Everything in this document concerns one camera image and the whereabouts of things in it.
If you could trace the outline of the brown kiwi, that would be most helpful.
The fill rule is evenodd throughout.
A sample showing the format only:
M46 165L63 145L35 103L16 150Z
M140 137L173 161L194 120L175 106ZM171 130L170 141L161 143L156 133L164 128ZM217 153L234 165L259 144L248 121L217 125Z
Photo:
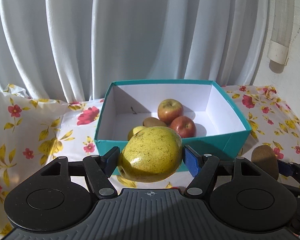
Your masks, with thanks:
M273 149L268 145L256 147L251 154L251 162L275 180L279 178L279 167Z
M155 127L155 126L167 127L167 125L163 121L159 120L158 118L154 118L154 117L145 118L143 120L142 125L145 127Z

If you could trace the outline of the teal cardboard box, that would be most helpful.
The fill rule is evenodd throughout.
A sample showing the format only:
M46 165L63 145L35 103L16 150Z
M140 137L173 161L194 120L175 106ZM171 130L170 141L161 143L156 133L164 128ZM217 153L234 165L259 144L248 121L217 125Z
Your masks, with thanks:
M99 155L123 149L138 126L168 126L198 153L232 160L251 126L226 92L206 80L128 80L106 92L94 141Z

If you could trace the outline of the red apple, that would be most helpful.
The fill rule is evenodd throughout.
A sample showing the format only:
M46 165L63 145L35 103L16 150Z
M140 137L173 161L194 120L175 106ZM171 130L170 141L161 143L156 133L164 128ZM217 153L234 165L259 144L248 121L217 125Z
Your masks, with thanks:
M175 118L170 128L173 129L181 138L192 138L196 136L196 125L192 119L187 116Z

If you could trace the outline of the small yellow pear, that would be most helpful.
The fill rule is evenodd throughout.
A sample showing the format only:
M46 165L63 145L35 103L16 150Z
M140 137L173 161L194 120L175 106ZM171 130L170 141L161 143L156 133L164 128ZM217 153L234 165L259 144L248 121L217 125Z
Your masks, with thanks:
M131 129L127 135L127 140L129 141L136 133L138 133L139 131L145 129L146 126L136 126L133 129Z

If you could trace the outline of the red-yellow apple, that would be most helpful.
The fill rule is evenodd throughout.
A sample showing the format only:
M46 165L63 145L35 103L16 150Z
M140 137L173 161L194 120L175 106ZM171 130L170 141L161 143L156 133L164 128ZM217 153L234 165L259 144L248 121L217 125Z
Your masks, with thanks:
M182 116L183 105L174 99L165 99L158 105L158 118L166 124L170 124L175 118Z

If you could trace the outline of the brown kiwi in box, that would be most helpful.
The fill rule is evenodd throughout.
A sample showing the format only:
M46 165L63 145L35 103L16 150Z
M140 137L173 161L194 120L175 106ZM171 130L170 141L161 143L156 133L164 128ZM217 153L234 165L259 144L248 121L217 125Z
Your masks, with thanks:
M145 118L143 120L142 125L145 127L155 127L155 126L167 127L167 125L163 121L159 120L158 118L154 118L154 117Z

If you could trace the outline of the floral plastic tablecloth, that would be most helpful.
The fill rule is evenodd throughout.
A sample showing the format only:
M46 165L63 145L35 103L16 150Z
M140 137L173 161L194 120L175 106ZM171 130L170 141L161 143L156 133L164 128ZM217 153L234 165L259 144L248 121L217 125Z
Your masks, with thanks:
M272 86L226 86L252 130L239 154L270 146L285 162L300 163L300 119ZM103 98L67 103L33 99L8 85L0 92L0 239L12 229L3 208L6 195L58 156L80 161L96 154L94 134Z

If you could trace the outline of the white curtain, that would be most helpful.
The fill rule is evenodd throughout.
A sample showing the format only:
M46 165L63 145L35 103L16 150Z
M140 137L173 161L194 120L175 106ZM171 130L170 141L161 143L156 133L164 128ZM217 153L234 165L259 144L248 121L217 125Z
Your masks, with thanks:
M251 83L269 0L0 0L0 91L67 102L138 79Z

